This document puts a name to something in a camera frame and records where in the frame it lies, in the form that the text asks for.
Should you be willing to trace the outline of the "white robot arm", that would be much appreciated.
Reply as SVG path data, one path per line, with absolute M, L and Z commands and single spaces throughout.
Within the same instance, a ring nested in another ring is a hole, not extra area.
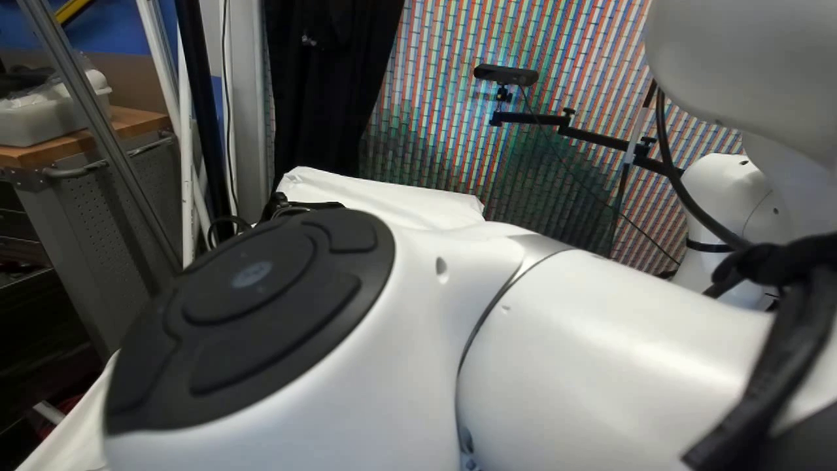
M 695 166 L 758 220 L 711 273 L 294 169 L 128 331 L 112 471 L 837 471 L 837 0 L 651 0 L 643 42 L 661 109 L 746 143 Z

